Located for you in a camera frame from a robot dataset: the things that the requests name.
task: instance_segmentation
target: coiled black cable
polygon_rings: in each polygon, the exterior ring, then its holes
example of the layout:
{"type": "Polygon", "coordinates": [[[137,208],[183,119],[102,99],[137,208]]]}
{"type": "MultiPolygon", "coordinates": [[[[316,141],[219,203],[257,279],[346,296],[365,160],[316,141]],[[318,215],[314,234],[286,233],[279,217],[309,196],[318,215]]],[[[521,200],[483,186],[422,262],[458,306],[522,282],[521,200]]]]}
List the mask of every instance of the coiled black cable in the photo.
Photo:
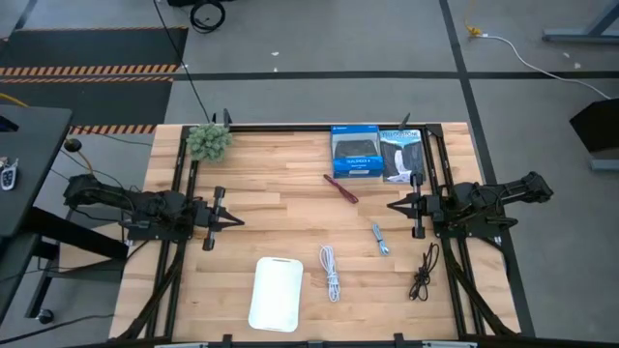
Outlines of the coiled black cable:
{"type": "Polygon", "coordinates": [[[410,288],[408,298],[411,301],[419,299],[421,301],[427,300],[427,285],[429,284],[429,274],[432,272],[438,262],[439,247],[438,244],[430,243],[427,253],[424,253],[424,263],[415,274],[415,283],[410,288]]]}
{"type": "Polygon", "coordinates": [[[217,28],[221,27],[224,21],[225,8],[219,0],[199,0],[195,3],[195,5],[193,5],[192,11],[190,12],[190,22],[192,23],[192,27],[193,29],[195,29],[196,32],[200,34],[208,34],[215,31],[217,28]],[[220,11],[220,20],[218,20],[215,25],[208,25],[204,21],[196,17],[198,10],[208,5],[214,6],[220,11]]]}

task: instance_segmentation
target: product box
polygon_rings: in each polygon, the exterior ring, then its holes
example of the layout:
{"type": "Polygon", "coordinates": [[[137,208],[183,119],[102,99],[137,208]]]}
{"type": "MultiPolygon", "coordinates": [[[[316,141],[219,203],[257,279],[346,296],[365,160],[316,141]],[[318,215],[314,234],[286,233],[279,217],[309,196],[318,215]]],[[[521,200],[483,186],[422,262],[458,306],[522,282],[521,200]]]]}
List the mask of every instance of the product box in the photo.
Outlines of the product box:
{"type": "Polygon", "coordinates": [[[386,183],[410,183],[411,174],[424,176],[424,150],[419,130],[382,130],[380,151],[385,162],[386,183]]]}
{"type": "Polygon", "coordinates": [[[380,177],[378,126],[331,126],[331,156],[334,178],[380,177]]]}

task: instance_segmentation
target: black floor mat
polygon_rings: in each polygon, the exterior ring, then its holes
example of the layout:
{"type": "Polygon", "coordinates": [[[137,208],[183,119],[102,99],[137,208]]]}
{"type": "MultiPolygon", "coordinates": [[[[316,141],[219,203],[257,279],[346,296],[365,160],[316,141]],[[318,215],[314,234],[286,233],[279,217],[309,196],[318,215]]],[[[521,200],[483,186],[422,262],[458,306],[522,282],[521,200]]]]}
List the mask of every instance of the black floor mat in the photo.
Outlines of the black floor mat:
{"type": "MultiPolygon", "coordinates": [[[[169,28],[179,52],[188,29],[169,28]]],[[[0,75],[172,73],[180,59],[162,28],[18,30],[0,56],[0,75]]]]}
{"type": "Polygon", "coordinates": [[[0,93],[30,106],[71,109],[72,125],[84,127],[72,133],[151,132],[163,123],[171,88],[169,77],[0,79],[0,93]]]}

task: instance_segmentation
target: red handle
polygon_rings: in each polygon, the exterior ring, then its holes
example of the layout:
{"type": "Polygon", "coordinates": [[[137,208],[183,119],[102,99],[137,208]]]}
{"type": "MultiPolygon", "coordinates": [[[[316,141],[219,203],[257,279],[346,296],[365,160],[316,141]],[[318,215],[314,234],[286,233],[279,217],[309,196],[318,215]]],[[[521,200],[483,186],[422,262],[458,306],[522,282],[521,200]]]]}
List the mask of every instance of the red handle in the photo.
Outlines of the red handle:
{"type": "Polygon", "coordinates": [[[323,175],[323,177],[325,179],[327,179],[329,184],[331,184],[331,185],[335,186],[336,188],[338,188],[339,189],[339,193],[341,193],[341,195],[344,196],[344,198],[346,198],[346,200],[348,200],[348,202],[350,202],[352,204],[355,204],[355,203],[359,202],[359,198],[357,198],[354,194],[352,194],[349,191],[347,191],[346,188],[343,188],[342,186],[340,186],[338,184],[338,182],[335,181],[332,177],[330,177],[327,174],[323,175]]]}

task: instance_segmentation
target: blue box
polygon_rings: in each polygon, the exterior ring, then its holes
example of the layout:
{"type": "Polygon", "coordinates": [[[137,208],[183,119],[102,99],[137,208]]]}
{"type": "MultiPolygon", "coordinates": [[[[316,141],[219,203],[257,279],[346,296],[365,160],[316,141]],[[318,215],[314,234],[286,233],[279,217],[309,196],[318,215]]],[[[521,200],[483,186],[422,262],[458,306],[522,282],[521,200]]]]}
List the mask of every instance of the blue box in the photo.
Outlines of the blue box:
{"type": "Polygon", "coordinates": [[[378,126],[331,126],[334,178],[377,178],[383,172],[378,126]]]}

